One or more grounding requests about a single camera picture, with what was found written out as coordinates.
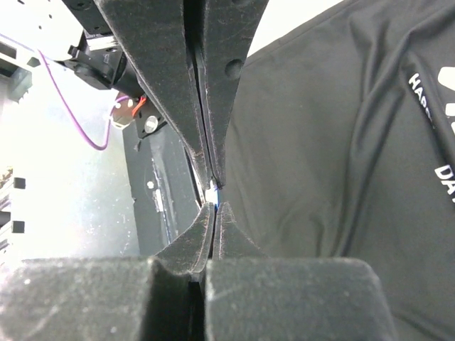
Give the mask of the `round silver brooch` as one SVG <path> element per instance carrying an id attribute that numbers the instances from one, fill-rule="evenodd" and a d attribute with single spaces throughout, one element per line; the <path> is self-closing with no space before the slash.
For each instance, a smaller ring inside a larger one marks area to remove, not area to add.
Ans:
<path id="1" fill-rule="evenodd" d="M 220 196 L 217 184 L 211 180 L 209 188 L 205 190 L 204 198 L 206 202 L 212 203 L 215 208 L 218 208 L 220 205 Z"/>

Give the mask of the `black printed t-shirt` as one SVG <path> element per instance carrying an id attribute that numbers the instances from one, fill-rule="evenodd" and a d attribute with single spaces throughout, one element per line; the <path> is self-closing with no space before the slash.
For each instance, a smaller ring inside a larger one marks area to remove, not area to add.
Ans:
<path id="1" fill-rule="evenodd" d="M 361 259 L 400 340 L 453 340 L 454 2 L 342 1 L 250 56 L 226 174 L 263 251 Z"/>

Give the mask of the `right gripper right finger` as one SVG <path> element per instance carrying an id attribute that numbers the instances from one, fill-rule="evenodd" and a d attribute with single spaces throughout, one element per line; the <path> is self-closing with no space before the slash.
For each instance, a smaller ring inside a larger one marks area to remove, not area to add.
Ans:
<path id="1" fill-rule="evenodd" d="M 207 340 L 395 340 L 380 279 L 364 261 L 265 257 L 223 203 L 205 273 Z"/>

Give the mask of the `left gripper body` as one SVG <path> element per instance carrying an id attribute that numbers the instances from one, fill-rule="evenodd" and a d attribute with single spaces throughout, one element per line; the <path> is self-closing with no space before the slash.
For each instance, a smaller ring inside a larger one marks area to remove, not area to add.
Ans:
<path id="1" fill-rule="evenodd" d="M 95 67 L 100 67 L 101 63 L 118 67 L 122 49 L 95 2 L 68 0 L 63 3 L 82 26 L 82 33 L 77 45 L 70 46 L 69 56 L 62 65 L 75 67 L 76 52 L 80 51 L 95 60 Z"/>

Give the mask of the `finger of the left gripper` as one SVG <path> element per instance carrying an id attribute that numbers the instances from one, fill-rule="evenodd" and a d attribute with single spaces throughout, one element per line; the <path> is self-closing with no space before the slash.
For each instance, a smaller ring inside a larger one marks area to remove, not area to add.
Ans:
<path id="1" fill-rule="evenodd" d="M 242 68 L 267 1 L 199 1 L 195 54 L 212 178 L 226 184 L 225 139 Z"/>
<path id="2" fill-rule="evenodd" d="M 210 165 L 183 1 L 97 1 L 100 13 L 134 67 L 139 83 L 181 138 L 203 188 Z"/>

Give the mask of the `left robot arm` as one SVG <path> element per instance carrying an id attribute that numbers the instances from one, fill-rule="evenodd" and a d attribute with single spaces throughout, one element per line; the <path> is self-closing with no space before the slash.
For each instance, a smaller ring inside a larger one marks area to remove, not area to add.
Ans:
<path id="1" fill-rule="evenodd" d="M 147 97 L 203 186 L 223 186 L 225 137 L 266 1 L 2 1 L 1 39 L 99 90 Z"/>

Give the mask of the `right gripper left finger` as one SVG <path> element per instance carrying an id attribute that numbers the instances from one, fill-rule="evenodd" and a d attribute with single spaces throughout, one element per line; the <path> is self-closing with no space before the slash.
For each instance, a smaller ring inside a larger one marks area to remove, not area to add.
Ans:
<path id="1" fill-rule="evenodd" d="M 35 259 L 1 268 L 2 340 L 202 340 L 215 208 L 155 256 Z"/>

